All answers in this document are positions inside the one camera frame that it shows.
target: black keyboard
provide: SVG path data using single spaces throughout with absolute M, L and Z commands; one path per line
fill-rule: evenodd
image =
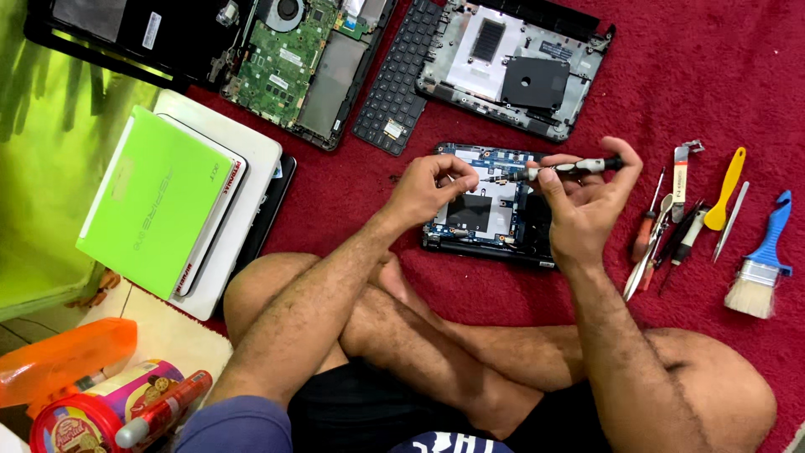
M 353 125 L 355 135 L 394 156 L 403 152 L 425 108 L 414 84 L 441 14 L 435 3 L 413 1 Z

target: brush bristles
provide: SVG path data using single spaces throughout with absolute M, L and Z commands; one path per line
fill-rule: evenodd
M 757 318 L 768 319 L 771 316 L 774 286 L 738 278 L 729 290 L 724 305 Z

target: shorts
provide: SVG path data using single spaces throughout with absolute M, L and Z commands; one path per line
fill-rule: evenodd
M 294 451 L 382 453 L 428 431 L 489 436 L 361 358 L 313 376 L 288 406 Z M 546 393 L 503 442 L 514 453 L 611 451 L 587 381 Z

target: yellow plastic pry tool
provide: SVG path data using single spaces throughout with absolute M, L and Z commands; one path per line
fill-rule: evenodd
M 714 231 L 721 231 L 724 229 L 724 224 L 727 222 L 727 202 L 729 197 L 732 196 L 735 186 L 738 184 L 738 178 L 741 177 L 741 170 L 744 168 L 744 160 L 746 159 L 746 149 L 740 147 L 735 151 L 733 161 L 729 163 L 727 174 L 724 175 L 724 184 L 721 186 L 721 196 L 715 206 L 704 216 L 704 225 Z

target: green laptop lid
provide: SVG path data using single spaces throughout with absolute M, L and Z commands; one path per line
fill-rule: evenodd
M 136 106 L 76 247 L 168 299 L 232 161 Z

